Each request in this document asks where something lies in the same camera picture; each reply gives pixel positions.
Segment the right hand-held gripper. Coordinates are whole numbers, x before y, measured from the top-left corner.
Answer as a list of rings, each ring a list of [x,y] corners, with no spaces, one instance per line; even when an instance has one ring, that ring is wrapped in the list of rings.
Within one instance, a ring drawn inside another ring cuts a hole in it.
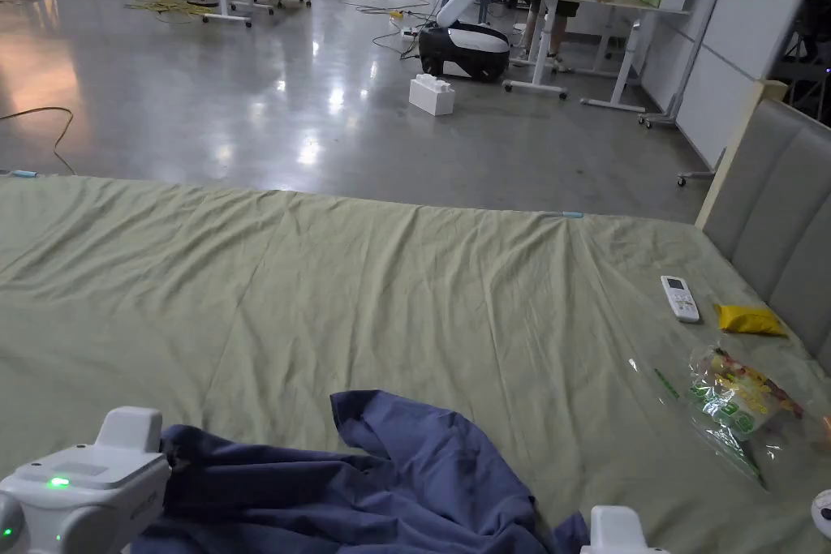
[[[597,505],[592,508],[589,523],[589,544],[580,552],[589,553],[668,553],[647,544],[641,520],[631,508]]]

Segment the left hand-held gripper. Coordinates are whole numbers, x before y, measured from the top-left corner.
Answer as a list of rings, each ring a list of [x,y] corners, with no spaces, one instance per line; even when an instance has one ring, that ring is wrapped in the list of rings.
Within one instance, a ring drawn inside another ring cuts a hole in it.
[[[161,516],[161,430],[161,411],[119,407],[91,444],[16,468],[1,482],[1,551],[122,553]]]

